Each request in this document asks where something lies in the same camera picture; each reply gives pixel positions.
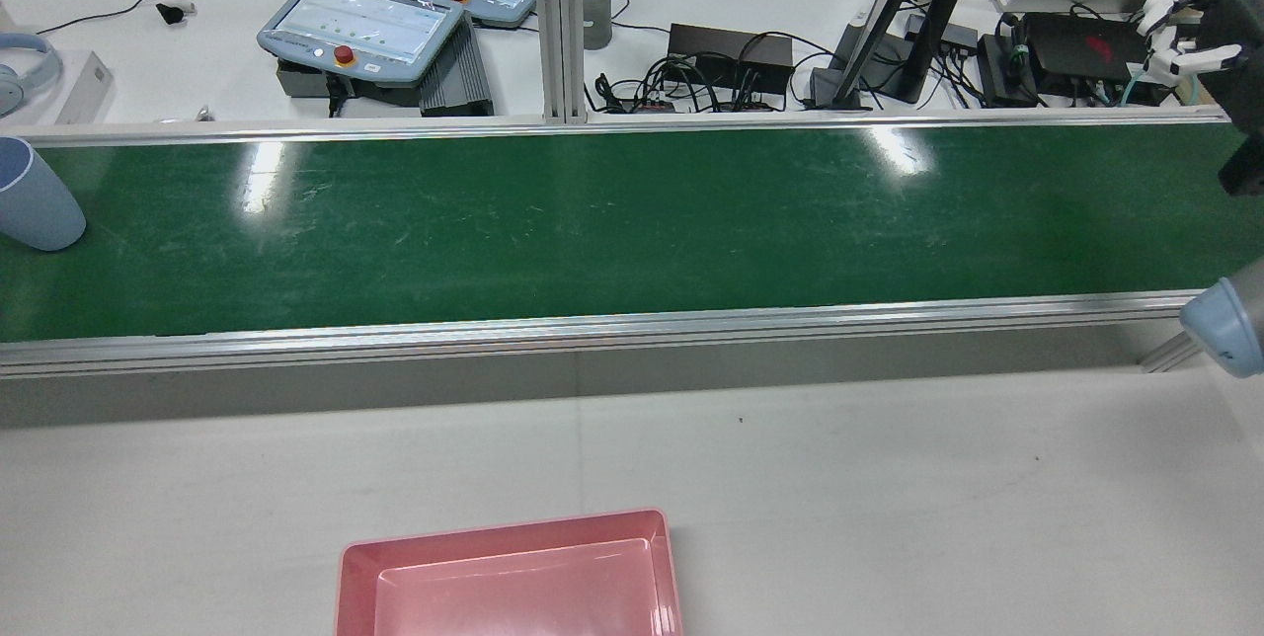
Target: robotic arm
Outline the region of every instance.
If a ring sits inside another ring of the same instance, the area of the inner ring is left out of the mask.
[[[1177,25],[1168,24],[1174,11],[1187,6],[1206,9],[1206,3],[1210,1],[1215,0],[1145,0],[1136,32],[1146,38],[1150,49],[1145,72],[1152,78],[1164,86],[1176,86],[1188,75],[1231,70],[1240,63],[1244,52],[1241,43],[1197,49],[1196,42],[1178,42]]]
[[[1203,11],[1193,37],[1174,11]],[[1150,54],[1145,72],[1174,86],[1201,75],[1246,143],[1220,171],[1230,195],[1264,193],[1264,0],[1145,0],[1138,33]]]
[[[1194,38],[1182,38],[1174,11],[1203,11]],[[1264,0],[1146,0],[1138,33],[1146,38],[1146,73],[1174,83],[1201,75],[1246,143],[1220,171],[1230,195],[1264,192]],[[1189,301],[1181,340],[1213,357],[1229,374],[1264,373],[1264,259]]]

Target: white desk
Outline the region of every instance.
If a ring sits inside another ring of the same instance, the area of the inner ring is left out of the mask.
[[[78,15],[121,9],[135,0],[4,0],[19,24],[54,25]],[[325,116],[321,100],[297,101],[284,96],[276,81],[276,61],[259,49],[254,34],[284,0],[195,0],[198,14],[181,25],[162,23],[153,1],[138,11],[109,20],[72,25],[52,34],[54,46],[99,52],[116,75],[116,92],[104,123],[150,123],[158,119],[188,119],[209,105],[219,120],[286,121],[319,120]],[[621,20],[629,24],[672,23],[717,25],[717,28],[763,32],[781,29],[833,49],[843,25],[872,0],[632,0]],[[614,1],[616,10],[621,3]],[[953,21],[986,32],[995,24],[996,9],[988,0],[961,0]],[[487,61],[498,115],[525,115],[542,110],[538,39],[528,32],[478,32]],[[609,47],[586,52],[585,78],[604,72],[612,81],[641,78],[652,61],[666,52],[667,37],[643,29],[616,29]],[[809,47],[795,46],[796,59]],[[795,89],[806,92],[813,64],[795,75]],[[928,91],[935,75],[929,75]],[[930,110],[952,115],[953,101],[942,89]],[[891,114],[911,105],[884,99]],[[790,101],[790,110],[796,105]],[[392,115],[412,118],[411,110],[393,109],[374,101],[353,101],[348,115]]]
[[[777,346],[647,367],[803,365]],[[552,357],[557,383],[612,362]],[[523,391],[487,369],[81,381],[61,401]],[[1258,633],[1261,379],[1115,367],[0,431],[0,632],[330,633],[348,542],[659,506],[691,636]]]

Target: green conveyor belt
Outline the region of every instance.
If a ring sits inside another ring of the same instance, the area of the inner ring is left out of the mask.
[[[0,239],[0,340],[1210,286],[1264,254],[1226,124],[42,150],[88,219]]]

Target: aluminum frame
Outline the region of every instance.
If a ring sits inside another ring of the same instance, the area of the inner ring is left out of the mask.
[[[538,317],[0,344],[0,378],[670,348],[1173,319],[1200,291]]]
[[[546,124],[583,124],[584,0],[537,0]]]
[[[216,144],[217,142],[335,142],[413,140],[434,138],[493,138],[520,135],[578,135],[578,133],[704,133],[709,130],[846,130],[871,126],[1012,128],[1101,126],[1101,124],[1229,124],[1218,106],[1197,110],[1038,109],[958,110],[957,115],[804,115],[772,113],[709,114],[707,121],[681,121],[683,115],[604,115],[592,124],[541,124],[533,118],[434,119],[427,124],[399,120],[320,119],[295,124],[177,123],[177,124],[58,124],[53,128],[14,128],[6,135],[40,147],[134,147],[161,144]]]

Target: aluminum rail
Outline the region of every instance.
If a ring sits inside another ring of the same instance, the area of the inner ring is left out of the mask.
[[[1198,291],[541,317],[0,345],[0,378],[1069,327],[1173,319]]]

